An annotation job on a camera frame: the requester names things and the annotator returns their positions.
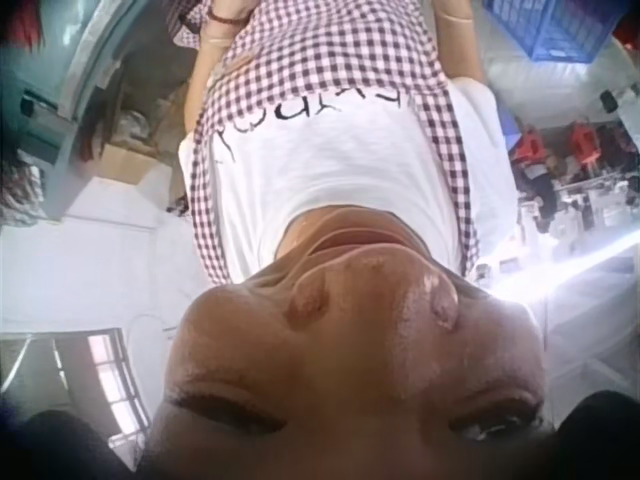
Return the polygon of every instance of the white t-shirt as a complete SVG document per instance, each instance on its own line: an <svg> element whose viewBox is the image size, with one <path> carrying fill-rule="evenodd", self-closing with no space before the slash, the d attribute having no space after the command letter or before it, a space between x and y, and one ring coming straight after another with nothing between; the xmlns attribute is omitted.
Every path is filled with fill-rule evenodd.
<svg viewBox="0 0 640 480"><path fill-rule="evenodd" d="M496 101L470 79L455 80L449 89L481 255L488 255L512 232L517 214ZM396 215L438 262L460 271L458 225L442 165L404 94L354 88L289 100L226 125L215 134L213 149L222 241L234 282L273 262L296 217L335 205ZM192 152L188 136L180 147L187 182Z"/></svg>

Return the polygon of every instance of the plaid fabric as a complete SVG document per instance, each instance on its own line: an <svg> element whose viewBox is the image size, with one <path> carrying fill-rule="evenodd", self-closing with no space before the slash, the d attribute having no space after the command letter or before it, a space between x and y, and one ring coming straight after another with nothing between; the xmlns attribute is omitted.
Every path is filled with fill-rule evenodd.
<svg viewBox="0 0 640 480"><path fill-rule="evenodd" d="M198 48L195 25L210 0L174 2L184 25L176 43ZM223 65L247 53L256 58L223 77L209 92L195 131L190 207L196 245L214 284L230 283L220 236L215 172L209 158L216 131L232 120L287 99L325 90L400 90L444 166L460 227L464 274L478 259L469 175L458 122L416 0L263 0L236 38Z"/></svg>

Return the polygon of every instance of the nose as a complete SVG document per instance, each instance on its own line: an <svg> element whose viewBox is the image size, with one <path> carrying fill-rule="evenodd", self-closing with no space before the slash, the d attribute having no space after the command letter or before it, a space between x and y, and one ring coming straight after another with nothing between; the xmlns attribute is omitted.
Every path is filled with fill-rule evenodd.
<svg viewBox="0 0 640 480"><path fill-rule="evenodd" d="M294 287L307 342L305 378L341 408L402 402L424 388L428 344L455 333L458 297L438 267L396 245L367 246L317 267Z"/></svg>

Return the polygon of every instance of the white wall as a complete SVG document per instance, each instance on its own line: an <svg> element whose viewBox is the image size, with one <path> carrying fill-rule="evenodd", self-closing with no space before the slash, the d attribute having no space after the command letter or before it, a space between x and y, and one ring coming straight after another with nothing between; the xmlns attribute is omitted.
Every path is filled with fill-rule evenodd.
<svg viewBox="0 0 640 480"><path fill-rule="evenodd" d="M151 180L168 191L162 172ZM151 414L162 396L167 330L208 285L190 225L153 197L94 179L61 223L0 235L0 333L122 328Z"/></svg>

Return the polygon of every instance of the brown bracelet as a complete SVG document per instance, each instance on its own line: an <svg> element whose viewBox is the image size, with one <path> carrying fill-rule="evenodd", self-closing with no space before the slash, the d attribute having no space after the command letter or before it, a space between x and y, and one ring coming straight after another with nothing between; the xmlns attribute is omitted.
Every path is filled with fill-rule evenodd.
<svg viewBox="0 0 640 480"><path fill-rule="evenodd" d="M222 23L224 25L233 25L235 27L244 27L247 23L249 23L249 20L251 19L251 15L246 18L240 19L223 18L217 16L211 9L209 9L207 16L209 17L209 20L213 20L214 22Z"/></svg>

